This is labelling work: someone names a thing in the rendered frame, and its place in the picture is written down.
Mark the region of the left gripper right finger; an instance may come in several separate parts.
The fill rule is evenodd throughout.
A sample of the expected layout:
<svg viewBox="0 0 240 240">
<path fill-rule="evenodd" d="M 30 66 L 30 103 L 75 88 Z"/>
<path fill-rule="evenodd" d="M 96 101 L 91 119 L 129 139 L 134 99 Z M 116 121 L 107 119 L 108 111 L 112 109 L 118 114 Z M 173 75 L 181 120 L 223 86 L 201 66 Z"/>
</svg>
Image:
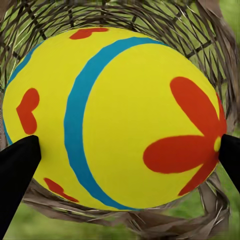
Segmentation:
<svg viewBox="0 0 240 240">
<path fill-rule="evenodd" d="M 240 138 L 223 134 L 218 159 L 240 193 Z"/>
</svg>

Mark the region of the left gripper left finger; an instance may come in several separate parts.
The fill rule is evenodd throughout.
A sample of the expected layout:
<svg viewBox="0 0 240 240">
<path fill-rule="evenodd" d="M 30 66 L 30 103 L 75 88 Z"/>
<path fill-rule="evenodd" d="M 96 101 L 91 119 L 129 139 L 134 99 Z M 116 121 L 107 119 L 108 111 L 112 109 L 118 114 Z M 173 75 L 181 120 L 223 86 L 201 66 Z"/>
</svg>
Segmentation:
<svg viewBox="0 0 240 240">
<path fill-rule="evenodd" d="M 3 240 L 40 161 L 36 135 L 24 137 L 0 151 L 0 240 Z"/>
</svg>

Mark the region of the easter egg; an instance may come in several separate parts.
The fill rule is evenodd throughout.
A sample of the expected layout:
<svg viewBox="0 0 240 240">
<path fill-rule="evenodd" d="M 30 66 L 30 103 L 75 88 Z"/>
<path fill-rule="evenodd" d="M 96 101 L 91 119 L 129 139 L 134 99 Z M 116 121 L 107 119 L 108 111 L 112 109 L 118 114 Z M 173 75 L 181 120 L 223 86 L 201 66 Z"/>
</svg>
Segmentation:
<svg viewBox="0 0 240 240">
<path fill-rule="evenodd" d="M 27 51 L 3 94 L 9 145 L 35 135 L 35 181 L 67 202 L 136 211 L 179 199 L 219 164 L 226 114 L 172 46 L 122 27 L 64 30 Z"/>
</svg>

